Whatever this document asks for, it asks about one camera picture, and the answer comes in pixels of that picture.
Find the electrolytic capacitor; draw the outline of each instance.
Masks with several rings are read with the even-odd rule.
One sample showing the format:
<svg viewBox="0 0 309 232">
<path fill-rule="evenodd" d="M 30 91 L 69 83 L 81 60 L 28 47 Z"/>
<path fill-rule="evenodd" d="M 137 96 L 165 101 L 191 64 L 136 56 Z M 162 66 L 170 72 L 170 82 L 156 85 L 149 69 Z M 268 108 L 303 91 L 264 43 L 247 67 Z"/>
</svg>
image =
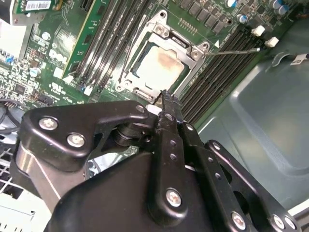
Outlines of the electrolytic capacitor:
<svg viewBox="0 0 309 232">
<path fill-rule="evenodd" d="M 272 9 L 278 9 L 282 6 L 282 1 L 281 0 L 272 0 L 269 2 L 269 7 Z"/>
<path fill-rule="evenodd" d="M 236 3 L 236 0 L 225 0 L 225 6 L 228 8 L 235 7 Z"/>
<path fill-rule="evenodd" d="M 275 10 L 275 13 L 278 15 L 285 15 L 289 10 L 289 6 L 283 5 Z"/>
<path fill-rule="evenodd" d="M 237 21 L 244 24 L 248 21 L 248 17 L 246 15 L 239 14 L 237 15 Z"/>
</svg>

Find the metal screw head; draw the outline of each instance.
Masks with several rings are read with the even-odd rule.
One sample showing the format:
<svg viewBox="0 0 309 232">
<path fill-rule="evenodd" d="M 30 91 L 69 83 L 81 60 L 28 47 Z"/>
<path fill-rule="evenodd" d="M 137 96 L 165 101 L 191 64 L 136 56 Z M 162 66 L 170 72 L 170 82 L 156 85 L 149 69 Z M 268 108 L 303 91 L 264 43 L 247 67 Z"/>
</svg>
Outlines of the metal screw head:
<svg viewBox="0 0 309 232">
<path fill-rule="evenodd" d="M 56 120 L 49 117 L 42 118 L 39 121 L 39 125 L 42 129 L 49 131 L 52 131 L 58 127 L 58 123 L 56 122 Z"/>
<path fill-rule="evenodd" d="M 188 128 L 189 130 L 191 130 L 191 131 L 194 130 L 193 126 L 191 126 L 190 124 L 187 124 L 187 128 Z"/>
<path fill-rule="evenodd" d="M 82 147 L 85 144 L 85 139 L 80 134 L 70 134 L 67 137 L 68 144 L 73 147 Z"/>
<path fill-rule="evenodd" d="M 273 215 L 273 218 L 274 218 L 274 221 L 275 221 L 276 225 L 277 225 L 280 229 L 284 229 L 284 228 L 285 228 L 284 223 L 283 223 L 283 221 L 281 220 L 280 217 L 278 217 L 277 215 L 274 214 L 274 215 Z"/>
<path fill-rule="evenodd" d="M 219 146 L 216 142 L 213 142 L 212 145 L 213 145 L 214 148 L 216 148 L 217 150 L 220 150 L 220 146 Z"/>
<path fill-rule="evenodd" d="M 156 31 L 157 34 L 162 35 L 163 32 L 164 32 L 164 28 L 163 28 L 161 25 L 158 25 L 158 26 L 155 28 L 155 31 Z"/>
<path fill-rule="evenodd" d="M 182 204 L 182 199 L 178 192 L 172 189 L 166 191 L 166 199 L 171 206 L 178 207 Z"/>
<path fill-rule="evenodd" d="M 136 106 L 136 109 L 137 109 L 138 111 L 140 111 L 141 113 L 144 113 L 144 112 L 145 112 L 144 107 L 142 107 L 141 105 L 137 105 L 137 106 Z"/>
<path fill-rule="evenodd" d="M 244 230 L 246 228 L 246 223 L 243 220 L 243 218 L 241 217 L 241 215 L 239 215 L 239 213 L 233 212 L 232 215 L 232 220 L 235 223 L 235 225 L 240 229 L 240 230 Z"/>
<path fill-rule="evenodd" d="M 170 121 L 173 120 L 173 116 L 170 115 L 170 114 L 165 114 L 165 117 L 166 117 L 168 120 L 170 120 Z"/>
<path fill-rule="evenodd" d="M 296 225 L 292 222 L 292 220 L 290 220 L 287 216 L 284 217 L 284 220 L 293 230 L 296 230 Z"/>
</svg>

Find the white sticker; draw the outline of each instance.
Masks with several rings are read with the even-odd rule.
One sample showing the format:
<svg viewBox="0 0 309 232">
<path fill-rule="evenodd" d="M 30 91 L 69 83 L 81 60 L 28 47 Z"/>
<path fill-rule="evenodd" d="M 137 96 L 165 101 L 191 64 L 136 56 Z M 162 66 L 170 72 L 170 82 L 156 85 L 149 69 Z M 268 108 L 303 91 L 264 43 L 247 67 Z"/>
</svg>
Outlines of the white sticker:
<svg viewBox="0 0 309 232">
<path fill-rule="evenodd" d="M 52 1 L 27 1 L 26 11 L 49 9 Z"/>
<path fill-rule="evenodd" d="M 296 58 L 292 61 L 291 65 L 298 65 L 306 59 L 307 54 L 297 55 Z"/>
</svg>

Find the white connector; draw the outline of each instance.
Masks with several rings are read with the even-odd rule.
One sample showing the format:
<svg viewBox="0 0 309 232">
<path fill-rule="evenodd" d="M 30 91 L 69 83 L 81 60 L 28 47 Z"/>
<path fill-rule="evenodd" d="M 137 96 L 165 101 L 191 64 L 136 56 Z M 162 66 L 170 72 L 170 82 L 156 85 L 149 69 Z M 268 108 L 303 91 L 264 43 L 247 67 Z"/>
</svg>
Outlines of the white connector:
<svg viewBox="0 0 309 232">
<path fill-rule="evenodd" d="M 256 37 L 259 37 L 263 34 L 265 31 L 265 28 L 262 25 L 259 25 L 258 27 L 251 30 L 251 34 L 255 35 Z"/>
</svg>

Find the chip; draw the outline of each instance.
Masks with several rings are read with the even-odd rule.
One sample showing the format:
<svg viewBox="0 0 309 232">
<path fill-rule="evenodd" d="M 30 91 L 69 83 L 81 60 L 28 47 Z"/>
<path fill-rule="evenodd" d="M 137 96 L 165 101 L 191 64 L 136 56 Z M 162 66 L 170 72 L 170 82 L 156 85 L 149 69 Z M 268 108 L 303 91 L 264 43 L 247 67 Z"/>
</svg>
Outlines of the chip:
<svg viewBox="0 0 309 232">
<path fill-rule="evenodd" d="M 25 91 L 26 91 L 26 87 L 24 87 L 24 86 L 22 86 L 22 85 L 20 85 L 20 84 L 16 84 L 16 85 L 15 85 L 14 91 L 15 91 L 16 93 L 18 93 L 18 94 L 23 95 L 23 94 L 25 93 Z"/>
<path fill-rule="evenodd" d="M 213 31 L 218 34 L 224 28 L 224 23 L 217 22 L 216 26 L 213 28 Z"/>
<path fill-rule="evenodd" d="M 200 22 L 204 22 L 205 19 L 210 15 L 210 13 L 208 11 L 206 11 L 205 9 L 201 10 L 201 12 L 198 14 L 197 19 Z"/>
<path fill-rule="evenodd" d="M 193 5 L 191 6 L 189 13 L 191 15 L 197 15 L 198 11 L 201 9 L 201 6 L 198 5 L 196 2 L 193 3 Z"/>
<path fill-rule="evenodd" d="M 211 16 L 207 19 L 207 21 L 206 21 L 206 23 L 205 23 L 205 26 L 207 26 L 207 27 L 209 27 L 209 28 L 212 28 L 212 26 L 215 24 L 216 21 L 217 21 L 216 17 L 213 16 L 213 15 L 211 15 Z"/>
<path fill-rule="evenodd" d="M 90 40 L 91 40 L 91 37 L 92 37 L 92 35 L 86 35 L 86 38 L 85 38 L 85 40 L 84 40 L 84 43 L 89 43 L 90 42 Z"/>
<path fill-rule="evenodd" d="M 182 2 L 180 3 L 180 6 L 181 8 L 188 9 L 191 2 L 192 0 L 182 0 Z"/>
<path fill-rule="evenodd" d="M 98 8 L 98 11 L 97 11 L 97 15 L 102 15 L 104 10 L 105 10 L 105 6 L 100 5 L 100 7 Z"/>
<path fill-rule="evenodd" d="M 263 6 L 260 6 L 259 8 L 257 8 L 257 12 L 258 12 L 259 14 L 264 13 L 264 11 L 265 11 L 265 8 L 264 8 Z"/>
<path fill-rule="evenodd" d="M 36 62 L 35 60 L 31 60 L 31 61 L 30 61 L 30 67 L 31 67 L 31 68 L 37 68 L 38 65 L 39 65 L 39 63 Z"/>
<path fill-rule="evenodd" d="M 240 11 L 243 15 L 246 15 L 250 12 L 250 7 L 249 6 L 243 6 L 243 8 Z"/>
</svg>

